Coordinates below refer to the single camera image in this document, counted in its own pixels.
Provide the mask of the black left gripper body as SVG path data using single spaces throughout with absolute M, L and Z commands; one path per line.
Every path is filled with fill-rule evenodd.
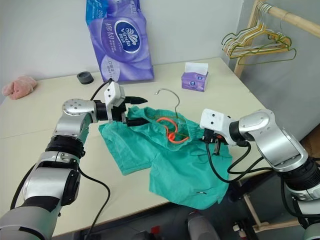
M 113 105 L 111 108 L 112 120 L 116 122 L 121 122 L 123 124 L 127 123 L 126 104 L 129 103 L 129 100 L 125 99 L 119 106 Z

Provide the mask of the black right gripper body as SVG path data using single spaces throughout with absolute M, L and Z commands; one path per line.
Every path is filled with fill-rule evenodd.
M 208 144 L 226 144 L 226 140 L 221 134 L 207 128 L 204 129 L 201 140 Z

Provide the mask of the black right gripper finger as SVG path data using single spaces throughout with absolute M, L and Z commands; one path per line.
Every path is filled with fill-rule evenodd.
M 222 140 L 220 138 L 216 138 L 215 139 L 215 141 L 214 141 L 214 149 L 213 149 L 213 154 L 215 156 L 219 156 L 220 155 L 221 143 L 222 143 Z

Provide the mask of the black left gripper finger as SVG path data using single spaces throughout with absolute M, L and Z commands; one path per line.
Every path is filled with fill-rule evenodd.
M 142 117 L 129 119 L 128 117 L 125 120 L 125 124 L 128 127 L 137 127 L 148 124 L 148 120 Z
M 143 97 L 138 97 L 138 96 L 126 96 L 124 99 L 125 104 L 130 104 L 130 105 L 140 105 L 147 103 L 148 100 L 143 98 Z

